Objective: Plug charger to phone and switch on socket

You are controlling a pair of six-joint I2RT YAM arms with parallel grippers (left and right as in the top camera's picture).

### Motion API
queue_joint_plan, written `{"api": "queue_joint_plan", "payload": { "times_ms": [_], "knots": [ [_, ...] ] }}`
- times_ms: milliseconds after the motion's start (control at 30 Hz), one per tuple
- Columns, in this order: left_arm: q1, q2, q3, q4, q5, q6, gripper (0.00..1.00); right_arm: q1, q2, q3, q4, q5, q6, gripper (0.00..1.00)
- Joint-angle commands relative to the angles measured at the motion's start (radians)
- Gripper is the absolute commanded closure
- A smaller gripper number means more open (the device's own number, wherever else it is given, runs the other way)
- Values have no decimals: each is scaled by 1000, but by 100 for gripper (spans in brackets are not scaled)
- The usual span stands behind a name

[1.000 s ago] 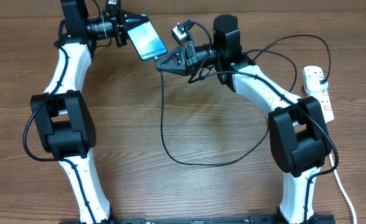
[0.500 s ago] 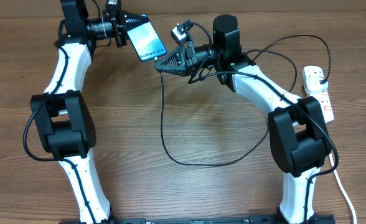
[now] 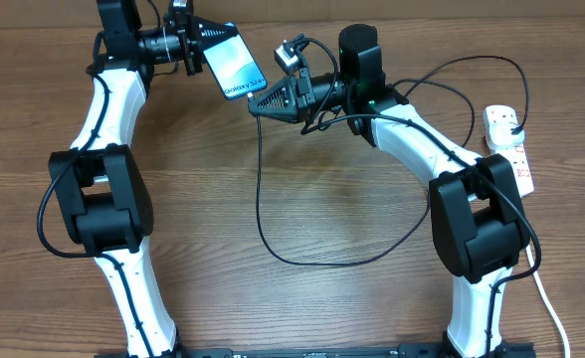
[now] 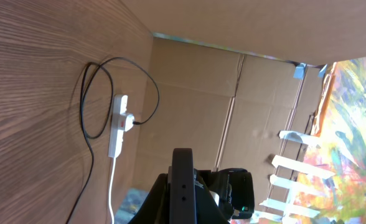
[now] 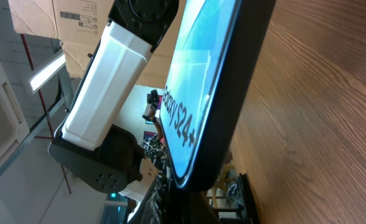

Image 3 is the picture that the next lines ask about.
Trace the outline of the blue Samsung Galaxy smartphone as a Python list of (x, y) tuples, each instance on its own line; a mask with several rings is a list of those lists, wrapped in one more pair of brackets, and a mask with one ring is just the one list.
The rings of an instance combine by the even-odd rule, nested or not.
[(232, 100), (268, 86), (246, 42), (238, 35), (203, 52), (222, 95)]

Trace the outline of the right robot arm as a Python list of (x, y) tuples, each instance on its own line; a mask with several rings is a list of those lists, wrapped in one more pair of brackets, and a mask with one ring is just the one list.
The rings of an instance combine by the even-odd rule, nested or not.
[(354, 24), (338, 37), (331, 73), (315, 77), (304, 56), (307, 36), (274, 52), (284, 71), (252, 98), (256, 118), (298, 123), (304, 133), (336, 121), (403, 163), (426, 187), (426, 217), (437, 255), (453, 278), (453, 314), (438, 342), (401, 343), (399, 357), (531, 357), (530, 343), (509, 343), (499, 332), (505, 286), (517, 279), (520, 253), (537, 244), (510, 162), (483, 157), (429, 125), (386, 81), (377, 30)]

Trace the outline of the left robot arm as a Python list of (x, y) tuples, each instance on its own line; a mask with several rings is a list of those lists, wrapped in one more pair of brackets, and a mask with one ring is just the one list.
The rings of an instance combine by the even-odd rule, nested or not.
[(183, 357), (179, 330), (161, 297), (150, 255), (154, 227), (150, 194), (132, 155), (131, 142), (156, 66), (201, 72), (205, 51), (238, 35), (232, 23), (195, 15), (188, 1), (172, 1), (143, 29), (133, 1), (100, 1), (102, 29), (87, 67), (94, 96), (85, 124), (69, 149), (51, 154), (51, 182), (37, 213), (43, 247), (68, 259), (44, 232), (46, 207), (56, 198), (70, 239), (101, 269), (122, 319), (126, 357)]

